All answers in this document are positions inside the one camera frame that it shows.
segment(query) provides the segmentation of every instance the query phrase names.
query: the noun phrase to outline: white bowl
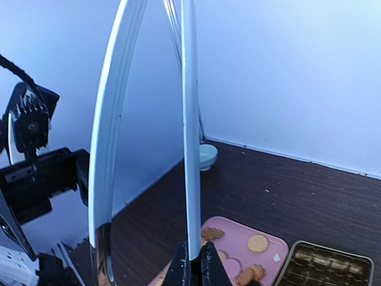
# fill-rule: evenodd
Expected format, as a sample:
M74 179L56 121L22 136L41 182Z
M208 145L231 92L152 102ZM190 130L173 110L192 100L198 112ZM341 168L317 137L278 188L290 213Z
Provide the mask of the white bowl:
M217 148L209 144L200 145L200 170L208 171L217 161Z

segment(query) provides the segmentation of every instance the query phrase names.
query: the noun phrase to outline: pink tray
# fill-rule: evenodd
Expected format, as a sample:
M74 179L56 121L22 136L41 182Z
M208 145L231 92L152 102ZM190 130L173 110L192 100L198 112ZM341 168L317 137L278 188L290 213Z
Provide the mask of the pink tray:
M288 255L288 246L283 240L221 216L211 217L202 228L217 228L225 232L223 237L213 243L217 250L227 254L223 265L234 286L238 274L253 264L261 264L266 270L266 276L261 280L263 286L273 285ZM268 248L264 253L255 254L247 246L249 237L256 234L264 235L268 239ZM157 280L164 275L164 269L148 286L158 286Z

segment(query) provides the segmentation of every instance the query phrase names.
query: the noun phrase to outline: wooden surface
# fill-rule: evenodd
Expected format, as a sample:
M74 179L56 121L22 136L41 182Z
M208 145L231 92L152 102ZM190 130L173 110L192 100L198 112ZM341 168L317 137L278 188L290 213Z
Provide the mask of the wooden surface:
M371 257L381 285L381 181L312 163L213 143L216 166L201 175L202 222L224 216L284 239ZM183 165L113 220L118 285L147 285L186 239ZM89 244L71 258L94 285Z

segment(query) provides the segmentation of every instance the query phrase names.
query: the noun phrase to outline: wall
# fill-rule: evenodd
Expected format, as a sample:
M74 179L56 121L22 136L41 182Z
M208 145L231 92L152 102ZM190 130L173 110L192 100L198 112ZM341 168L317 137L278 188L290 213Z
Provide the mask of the wall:
M0 53L61 95L52 120L51 150L90 149L98 81L119 1L0 2ZM0 110L18 79L0 70ZM127 87L115 174L114 213L182 158L180 75L167 19L150 1ZM1 165L8 164L2 154ZM75 245L87 235L87 208L79 194L52 200L54 211L23 227L45 251L59 240ZM9 240L0 237L0 244Z
M196 12L207 137L381 176L380 1L196 1Z

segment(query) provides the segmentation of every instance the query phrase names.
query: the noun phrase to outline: black cable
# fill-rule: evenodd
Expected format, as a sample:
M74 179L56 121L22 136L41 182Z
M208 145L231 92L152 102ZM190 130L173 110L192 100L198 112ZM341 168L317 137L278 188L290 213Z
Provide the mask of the black cable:
M30 87L30 89L45 104L45 100L43 100L40 92L38 91L38 88L35 84L35 81L25 71L23 71L21 68L16 66L14 63L12 63L7 58L3 57L1 54L0 54L0 66L9 70L14 75L18 76L23 82L25 82Z

